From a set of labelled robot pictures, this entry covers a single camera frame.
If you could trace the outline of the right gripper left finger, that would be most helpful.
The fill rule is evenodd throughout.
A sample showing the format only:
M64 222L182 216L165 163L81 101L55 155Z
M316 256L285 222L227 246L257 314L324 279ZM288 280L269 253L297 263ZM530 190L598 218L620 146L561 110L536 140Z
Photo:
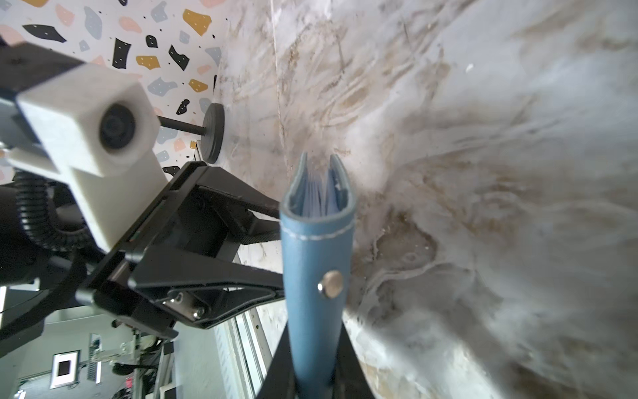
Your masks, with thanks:
M285 327L257 399L296 399L297 382L292 362L289 328Z

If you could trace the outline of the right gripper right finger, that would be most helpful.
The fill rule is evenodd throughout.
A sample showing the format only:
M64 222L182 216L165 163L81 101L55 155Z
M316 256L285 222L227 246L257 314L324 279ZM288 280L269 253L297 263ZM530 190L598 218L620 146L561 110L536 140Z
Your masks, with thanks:
M375 398L352 347L345 324L342 324L337 347L332 397L334 399Z

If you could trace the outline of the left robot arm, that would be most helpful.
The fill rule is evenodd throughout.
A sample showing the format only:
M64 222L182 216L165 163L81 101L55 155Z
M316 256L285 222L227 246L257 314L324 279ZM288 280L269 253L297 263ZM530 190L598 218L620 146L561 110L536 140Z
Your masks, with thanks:
M176 324L211 329L284 297L281 274L234 262L243 245L279 240L279 204L222 168L186 164L111 250L86 227L64 231L55 194L27 172L1 189L1 283L43 290L9 309L2 353L75 304L172 340Z

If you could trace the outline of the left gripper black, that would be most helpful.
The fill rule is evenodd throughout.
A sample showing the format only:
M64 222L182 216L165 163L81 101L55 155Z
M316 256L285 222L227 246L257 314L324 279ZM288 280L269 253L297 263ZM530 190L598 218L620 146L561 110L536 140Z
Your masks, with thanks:
M282 274L239 264L281 239L279 202L220 167L190 162L78 289L81 304L143 333L211 329L284 299Z

